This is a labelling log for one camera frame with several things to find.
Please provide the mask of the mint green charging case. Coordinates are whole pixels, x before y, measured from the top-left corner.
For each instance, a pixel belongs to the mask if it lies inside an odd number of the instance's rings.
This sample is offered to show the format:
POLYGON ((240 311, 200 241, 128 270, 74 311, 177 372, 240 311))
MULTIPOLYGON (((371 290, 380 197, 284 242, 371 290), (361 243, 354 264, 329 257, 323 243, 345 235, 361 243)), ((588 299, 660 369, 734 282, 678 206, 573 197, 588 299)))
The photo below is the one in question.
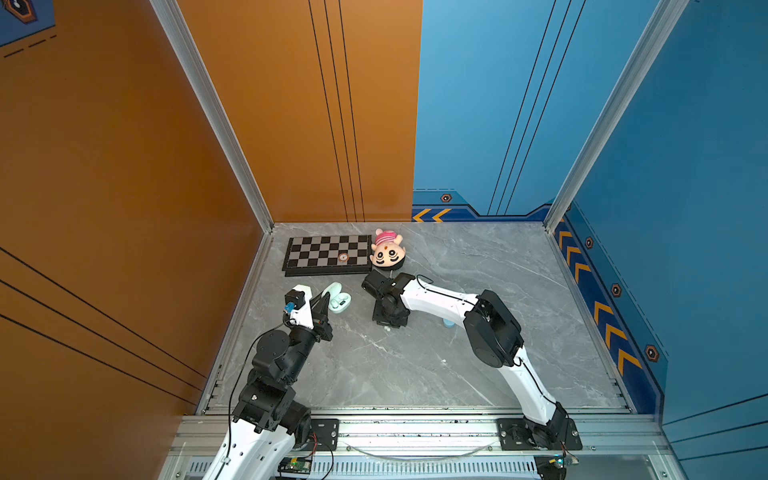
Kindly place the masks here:
POLYGON ((351 295, 343 290, 340 282, 333 282, 323 290, 323 296, 329 296, 329 310, 340 314, 351 305, 351 295))

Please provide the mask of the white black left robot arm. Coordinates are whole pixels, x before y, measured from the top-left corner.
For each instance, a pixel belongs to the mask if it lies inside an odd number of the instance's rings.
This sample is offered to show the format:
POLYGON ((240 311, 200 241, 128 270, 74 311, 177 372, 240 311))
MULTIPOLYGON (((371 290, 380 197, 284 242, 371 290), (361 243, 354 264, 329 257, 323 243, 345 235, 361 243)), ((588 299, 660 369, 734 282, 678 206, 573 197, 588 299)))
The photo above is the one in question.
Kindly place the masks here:
POLYGON ((306 445, 311 410, 295 400, 297 381, 313 347, 333 338, 330 294, 297 285, 284 296, 281 323, 257 336, 246 359, 244 386, 228 400, 225 438, 206 479, 270 479, 288 454, 306 445))

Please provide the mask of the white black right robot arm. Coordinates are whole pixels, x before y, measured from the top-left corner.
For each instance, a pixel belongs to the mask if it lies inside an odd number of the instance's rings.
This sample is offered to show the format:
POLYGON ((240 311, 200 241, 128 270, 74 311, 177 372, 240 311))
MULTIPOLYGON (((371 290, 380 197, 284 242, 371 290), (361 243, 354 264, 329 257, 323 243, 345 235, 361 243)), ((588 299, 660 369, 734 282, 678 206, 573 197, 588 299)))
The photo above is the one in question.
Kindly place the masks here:
POLYGON ((411 313, 422 312, 463 327, 474 355, 500 371, 520 403, 522 418, 499 426, 504 449, 568 453, 583 448, 575 421, 535 371, 522 326, 495 292, 455 292, 421 276, 389 278, 378 271, 369 273, 362 287, 375 299, 373 320, 379 325, 403 327, 411 313))

